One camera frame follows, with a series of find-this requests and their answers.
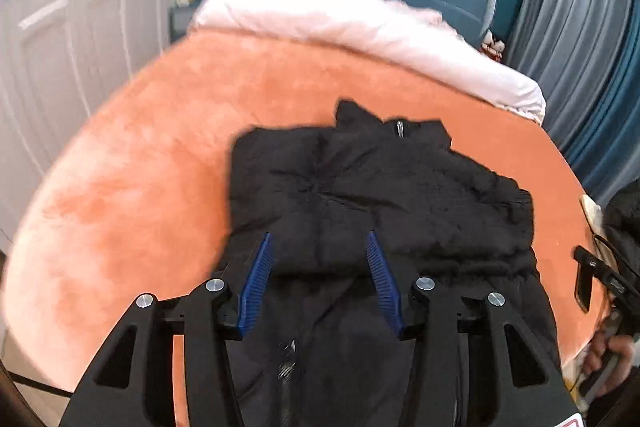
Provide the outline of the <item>cream cloth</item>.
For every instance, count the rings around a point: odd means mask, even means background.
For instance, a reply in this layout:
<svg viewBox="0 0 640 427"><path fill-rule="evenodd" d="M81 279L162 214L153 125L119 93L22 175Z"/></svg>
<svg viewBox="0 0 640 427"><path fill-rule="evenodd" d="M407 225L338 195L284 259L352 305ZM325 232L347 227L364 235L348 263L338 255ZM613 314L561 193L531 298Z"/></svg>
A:
<svg viewBox="0 0 640 427"><path fill-rule="evenodd" d="M600 258L605 257L605 249L599 242L598 236L604 237L603 228L603 213L601 207L587 194L580 196L580 205L582 206L582 212L587 220L588 227L590 228L593 236L594 248Z"/></svg>

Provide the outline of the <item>orange bed cover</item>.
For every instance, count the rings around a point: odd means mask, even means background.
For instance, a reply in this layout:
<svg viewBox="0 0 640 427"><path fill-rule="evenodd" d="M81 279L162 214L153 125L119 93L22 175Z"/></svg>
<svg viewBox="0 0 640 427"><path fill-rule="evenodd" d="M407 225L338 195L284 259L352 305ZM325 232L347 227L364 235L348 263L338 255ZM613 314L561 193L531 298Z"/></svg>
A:
<svg viewBox="0 0 640 427"><path fill-rule="evenodd" d="M556 333L576 315L580 186L539 124L336 46L204 30L117 91L55 161L17 232L6 318L70 389L65 426L248 426L229 349L251 251L224 259L231 153L257 128L331 127L352 101L437 120L452 148L534 203L533 250Z"/></svg>

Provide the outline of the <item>items on nightstand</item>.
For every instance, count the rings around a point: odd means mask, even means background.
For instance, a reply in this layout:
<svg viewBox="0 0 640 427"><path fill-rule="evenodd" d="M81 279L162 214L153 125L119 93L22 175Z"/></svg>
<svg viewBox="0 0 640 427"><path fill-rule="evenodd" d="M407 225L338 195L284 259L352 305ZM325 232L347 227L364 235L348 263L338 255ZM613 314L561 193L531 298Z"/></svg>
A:
<svg viewBox="0 0 640 427"><path fill-rule="evenodd" d="M490 29L488 29L484 35L482 43L480 44L480 52L491 58L491 60L501 63L505 50L506 44L496 37Z"/></svg>

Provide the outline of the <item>grey blue curtain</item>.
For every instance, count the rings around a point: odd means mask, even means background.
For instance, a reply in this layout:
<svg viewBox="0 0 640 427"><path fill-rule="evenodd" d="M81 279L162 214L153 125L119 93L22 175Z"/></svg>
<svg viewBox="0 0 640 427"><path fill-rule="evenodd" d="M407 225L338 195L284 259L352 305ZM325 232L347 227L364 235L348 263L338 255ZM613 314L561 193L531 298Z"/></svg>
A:
<svg viewBox="0 0 640 427"><path fill-rule="evenodd" d="M506 62L536 80L542 127L606 204L639 176L639 0L523 0Z"/></svg>

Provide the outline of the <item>white pink duvet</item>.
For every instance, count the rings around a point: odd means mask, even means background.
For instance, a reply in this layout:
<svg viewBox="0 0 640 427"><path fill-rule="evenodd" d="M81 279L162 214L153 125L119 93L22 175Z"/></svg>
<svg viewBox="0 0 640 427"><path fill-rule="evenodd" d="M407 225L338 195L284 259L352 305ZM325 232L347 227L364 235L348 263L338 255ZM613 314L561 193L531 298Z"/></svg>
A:
<svg viewBox="0 0 640 427"><path fill-rule="evenodd" d="M471 46L441 12L400 0L203 0L188 31L204 29L342 46L537 124L546 116L546 100L536 81Z"/></svg>

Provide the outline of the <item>white wardrobe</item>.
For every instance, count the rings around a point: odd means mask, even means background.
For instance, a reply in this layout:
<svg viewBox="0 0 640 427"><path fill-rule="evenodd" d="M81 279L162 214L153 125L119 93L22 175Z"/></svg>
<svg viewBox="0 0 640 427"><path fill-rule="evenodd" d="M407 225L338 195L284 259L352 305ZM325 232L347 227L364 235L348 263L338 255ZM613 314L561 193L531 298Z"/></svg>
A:
<svg viewBox="0 0 640 427"><path fill-rule="evenodd" d="M1 0L1 247L102 103L170 43L174 0Z"/></svg>

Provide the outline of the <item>black puffer jacket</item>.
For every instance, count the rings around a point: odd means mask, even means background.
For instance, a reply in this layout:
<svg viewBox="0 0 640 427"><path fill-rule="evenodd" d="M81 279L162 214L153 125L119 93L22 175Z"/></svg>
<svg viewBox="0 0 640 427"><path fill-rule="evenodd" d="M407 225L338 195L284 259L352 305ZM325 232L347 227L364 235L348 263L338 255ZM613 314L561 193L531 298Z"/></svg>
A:
<svg viewBox="0 0 640 427"><path fill-rule="evenodd" d="M249 426L556 426L575 416L533 250L534 203L437 120L352 101L331 127L257 128L231 153L237 268L272 235L255 328L229 349ZM396 337L366 257L402 297Z"/></svg>

